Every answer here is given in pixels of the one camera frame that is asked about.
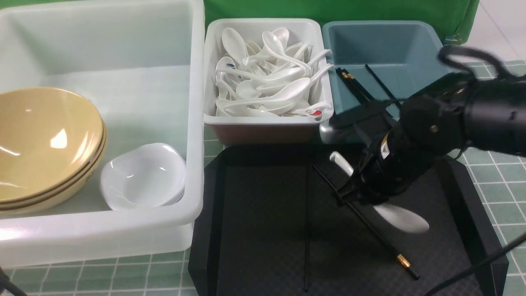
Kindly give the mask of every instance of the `blue plastic bin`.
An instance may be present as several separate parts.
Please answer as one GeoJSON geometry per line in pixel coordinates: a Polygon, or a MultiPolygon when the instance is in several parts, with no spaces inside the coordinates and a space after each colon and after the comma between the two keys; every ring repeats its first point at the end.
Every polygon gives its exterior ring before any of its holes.
{"type": "MultiPolygon", "coordinates": [[[[442,47],[433,28],[418,21],[345,21],[323,26],[327,62],[345,68],[378,100],[389,97],[365,69],[368,64],[396,98],[407,98],[450,70],[437,60],[442,47]]],[[[329,72],[335,113],[359,103],[336,71],[329,72]]],[[[392,105],[389,113],[399,117],[392,105]]]]}

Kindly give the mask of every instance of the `black plastic tray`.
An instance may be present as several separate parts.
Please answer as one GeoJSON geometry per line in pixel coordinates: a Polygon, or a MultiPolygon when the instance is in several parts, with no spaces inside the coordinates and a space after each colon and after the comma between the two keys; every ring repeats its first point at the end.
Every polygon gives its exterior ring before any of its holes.
{"type": "MultiPolygon", "coordinates": [[[[418,296],[500,247],[465,167],[442,160],[390,200],[423,216],[428,233],[400,232],[360,207],[420,273],[414,281],[312,169],[343,185],[328,161],[335,150],[356,164],[362,146],[237,146],[205,168],[188,265],[200,296],[418,296]]],[[[502,296],[508,264],[503,257],[438,295],[502,296]]]]}

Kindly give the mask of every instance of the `white plastic bin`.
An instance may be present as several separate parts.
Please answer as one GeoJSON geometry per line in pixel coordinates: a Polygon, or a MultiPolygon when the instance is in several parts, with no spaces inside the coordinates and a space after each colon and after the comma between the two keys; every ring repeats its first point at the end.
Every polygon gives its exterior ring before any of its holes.
{"type": "Polygon", "coordinates": [[[70,90],[90,99],[108,128],[104,162],[78,194],[30,216],[0,217],[3,268],[190,246],[203,204],[204,29],[201,0],[94,0],[0,11],[0,92],[70,90]],[[109,210],[98,186],[104,163],[154,142],[185,157],[183,198],[159,208],[109,210]]]}
{"type": "MultiPolygon", "coordinates": [[[[221,42],[225,28],[235,29],[245,42],[254,41],[262,47],[261,35],[264,31],[274,31],[285,27],[290,31],[289,44],[304,42],[312,44],[311,56],[324,49],[321,28],[318,23],[302,18],[232,18],[219,19],[208,26],[205,40],[205,124],[210,125],[222,144],[269,144],[302,143],[309,141],[318,132],[320,122],[306,117],[216,117],[215,99],[218,95],[215,86],[215,68],[219,59],[226,53],[221,42]]],[[[318,68],[327,64],[322,58],[318,68]]],[[[327,101],[332,103],[329,76],[321,78],[318,93],[311,95],[310,103],[327,101]]],[[[332,113],[326,112],[323,120],[332,113]]]]}

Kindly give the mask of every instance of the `green backdrop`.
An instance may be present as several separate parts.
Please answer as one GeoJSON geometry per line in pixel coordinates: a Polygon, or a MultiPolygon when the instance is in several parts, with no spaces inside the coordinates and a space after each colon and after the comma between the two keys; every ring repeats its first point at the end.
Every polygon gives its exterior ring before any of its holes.
{"type": "MultiPolygon", "coordinates": [[[[0,0],[0,7],[60,0],[0,0]]],[[[331,21],[398,19],[423,21],[445,43],[469,37],[479,0],[204,0],[207,25],[231,17],[304,17],[331,21]]]]}

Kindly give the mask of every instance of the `yellow bowl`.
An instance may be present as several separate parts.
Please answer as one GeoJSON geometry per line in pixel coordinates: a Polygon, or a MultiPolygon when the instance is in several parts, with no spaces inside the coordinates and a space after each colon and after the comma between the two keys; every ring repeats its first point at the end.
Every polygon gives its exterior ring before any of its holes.
{"type": "Polygon", "coordinates": [[[78,174],[68,179],[65,183],[60,184],[59,186],[49,191],[46,191],[45,193],[41,195],[37,195],[34,198],[18,200],[18,201],[8,202],[8,203],[0,203],[0,211],[19,209],[19,208],[23,208],[26,206],[37,204],[39,202],[43,202],[47,199],[50,199],[56,196],[58,193],[64,191],[66,188],[71,187],[73,184],[77,183],[78,180],[80,180],[86,174],[86,172],[88,172],[89,170],[93,168],[93,164],[102,156],[103,150],[107,145],[107,130],[106,130],[105,125],[103,127],[104,127],[103,139],[100,143],[99,148],[95,152],[94,157],[88,162],[88,164],[84,168],[82,168],[82,170],[78,174]]]}
{"type": "Polygon", "coordinates": [[[103,123],[87,99],[50,87],[0,94],[0,200],[64,183],[93,158],[103,123]]]}
{"type": "Polygon", "coordinates": [[[38,211],[42,211],[45,209],[49,209],[53,206],[56,206],[70,199],[75,193],[77,193],[80,189],[82,189],[84,185],[86,185],[86,182],[88,181],[88,179],[93,175],[95,170],[99,167],[100,162],[102,161],[102,158],[104,157],[104,152],[106,151],[107,141],[105,143],[106,144],[103,146],[103,149],[100,153],[99,158],[97,158],[93,162],[92,166],[82,176],[80,176],[80,178],[76,182],[71,184],[71,186],[61,187],[60,190],[55,193],[55,195],[53,195],[49,199],[38,202],[36,204],[32,204],[29,206],[23,206],[17,209],[0,210],[0,215],[28,214],[28,213],[38,212],[38,211]]]}

